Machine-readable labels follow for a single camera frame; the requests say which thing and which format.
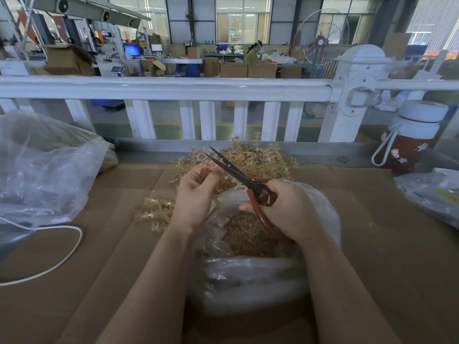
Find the person's left hand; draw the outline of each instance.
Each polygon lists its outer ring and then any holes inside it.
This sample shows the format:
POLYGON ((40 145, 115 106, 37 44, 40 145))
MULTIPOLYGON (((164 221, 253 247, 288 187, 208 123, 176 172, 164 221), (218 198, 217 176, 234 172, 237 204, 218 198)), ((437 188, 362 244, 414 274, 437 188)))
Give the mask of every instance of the person's left hand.
POLYGON ((224 177, 225 171, 215 163, 197 165, 183 176, 170 225, 185 231, 191 229, 193 235, 198 233, 209 213, 212 192, 224 177))

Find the green shirt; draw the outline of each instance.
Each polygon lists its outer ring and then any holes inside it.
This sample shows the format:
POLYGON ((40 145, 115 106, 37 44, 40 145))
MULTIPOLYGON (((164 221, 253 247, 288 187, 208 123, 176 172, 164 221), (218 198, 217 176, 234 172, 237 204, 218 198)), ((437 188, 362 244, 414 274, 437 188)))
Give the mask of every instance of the green shirt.
POLYGON ((260 62, 260 59, 257 56, 257 52, 253 49, 251 49, 247 55, 246 55, 246 61, 247 64, 258 64, 260 62))

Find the scissors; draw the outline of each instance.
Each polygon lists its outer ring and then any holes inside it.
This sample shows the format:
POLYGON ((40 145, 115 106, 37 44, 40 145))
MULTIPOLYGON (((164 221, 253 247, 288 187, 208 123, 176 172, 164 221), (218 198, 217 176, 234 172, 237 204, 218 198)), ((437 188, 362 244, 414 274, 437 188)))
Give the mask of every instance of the scissors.
POLYGON ((258 219, 261 224, 266 228, 269 234, 277 238, 281 243, 293 243, 289 237, 279 230, 278 227, 272 224, 268 219, 260 205, 272 206, 277 200, 277 194, 273 192, 265 183, 269 181, 267 178, 249 178, 242 171, 240 171, 232 162, 228 161, 221 153, 217 152, 214 148, 210 147, 215 154, 221 158, 221 161, 214 157, 206 154, 215 164, 220 166, 232 177, 237 179, 240 183, 247 187, 247 194, 250 198, 250 202, 253 205, 258 219))

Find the forearm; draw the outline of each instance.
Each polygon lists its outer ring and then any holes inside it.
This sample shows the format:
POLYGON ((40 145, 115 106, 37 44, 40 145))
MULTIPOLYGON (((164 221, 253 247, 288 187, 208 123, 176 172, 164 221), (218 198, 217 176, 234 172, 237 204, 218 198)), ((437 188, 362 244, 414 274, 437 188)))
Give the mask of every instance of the forearm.
POLYGON ((319 226, 301 242, 322 343, 401 343, 339 246, 319 226))
POLYGON ((98 344, 179 343, 189 234, 169 226, 98 344))

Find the green floor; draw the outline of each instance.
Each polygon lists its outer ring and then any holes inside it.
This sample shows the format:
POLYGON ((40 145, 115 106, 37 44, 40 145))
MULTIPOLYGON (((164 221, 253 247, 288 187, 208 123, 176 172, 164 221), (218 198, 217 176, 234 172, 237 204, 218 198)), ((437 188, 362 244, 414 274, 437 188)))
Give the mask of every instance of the green floor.
MULTIPOLYGON (((97 134, 105 138, 131 138, 132 131, 129 124, 95 124, 97 134)), ((179 125, 160 124, 155 125, 156 137, 160 140, 182 140, 182 127, 179 125)), ((201 140, 201 127, 195 126, 196 139, 201 140)), ((247 139, 253 140, 255 132, 261 132, 261 126, 248 126, 247 139)), ((298 142, 317 142, 320 127, 300 127, 298 142)), ((277 128, 276 141, 283 141, 285 126, 277 128)), ((230 140, 233 137, 233 126, 217 125, 217 140, 230 140)))

